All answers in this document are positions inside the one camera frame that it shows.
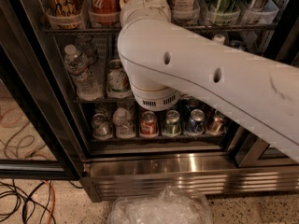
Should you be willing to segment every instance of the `terrazzo floor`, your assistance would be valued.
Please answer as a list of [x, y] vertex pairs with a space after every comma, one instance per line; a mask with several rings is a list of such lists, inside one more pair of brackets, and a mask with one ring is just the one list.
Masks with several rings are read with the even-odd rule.
[[[0, 179], [1, 182], [10, 183], [9, 179]], [[41, 181], [15, 180], [17, 187], [29, 194]], [[55, 190], [55, 221], [57, 224], [104, 224], [111, 212], [113, 202], [92, 203], [83, 189], [77, 189], [67, 181], [53, 181]], [[46, 205], [49, 188], [41, 187], [32, 198]], [[299, 223], [299, 191], [298, 192], [270, 192], [249, 195], [206, 196], [210, 212], [215, 224], [296, 224]], [[16, 199], [7, 197], [0, 202], [0, 213], [10, 212]], [[3, 223], [22, 223], [21, 207]], [[37, 207], [27, 222], [40, 223], [43, 208]], [[46, 223], [48, 215], [45, 214], [41, 223]]]

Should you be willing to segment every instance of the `plastic bag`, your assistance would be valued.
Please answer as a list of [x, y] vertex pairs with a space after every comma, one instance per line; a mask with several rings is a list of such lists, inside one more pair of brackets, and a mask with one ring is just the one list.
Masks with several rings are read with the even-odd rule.
[[206, 197], [192, 197], [178, 189], [165, 188], [157, 197], [120, 198], [113, 204], [108, 224], [211, 224]]

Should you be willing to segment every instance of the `glass panel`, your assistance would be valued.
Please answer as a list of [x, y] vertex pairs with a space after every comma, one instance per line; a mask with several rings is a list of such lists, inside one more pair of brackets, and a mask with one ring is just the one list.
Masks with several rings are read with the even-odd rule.
[[56, 161], [1, 80], [0, 160]]

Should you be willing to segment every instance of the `screw hole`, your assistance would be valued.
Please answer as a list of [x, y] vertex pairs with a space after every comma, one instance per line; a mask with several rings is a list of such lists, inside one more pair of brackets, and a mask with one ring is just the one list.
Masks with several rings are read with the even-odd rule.
[[221, 80], [221, 76], [222, 76], [221, 69], [217, 68], [216, 71], [214, 72], [214, 82], [218, 83]]
[[170, 53], [167, 52], [165, 55], [164, 55], [164, 63], [166, 65], [170, 64]]

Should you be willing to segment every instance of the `white robotic arm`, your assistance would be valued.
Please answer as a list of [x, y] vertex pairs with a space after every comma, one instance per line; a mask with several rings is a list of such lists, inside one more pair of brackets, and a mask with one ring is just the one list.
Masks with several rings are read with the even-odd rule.
[[299, 161], [299, 69], [172, 24], [164, 0], [133, 0], [121, 25], [118, 50], [141, 106], [167, 109], [183, 91]]

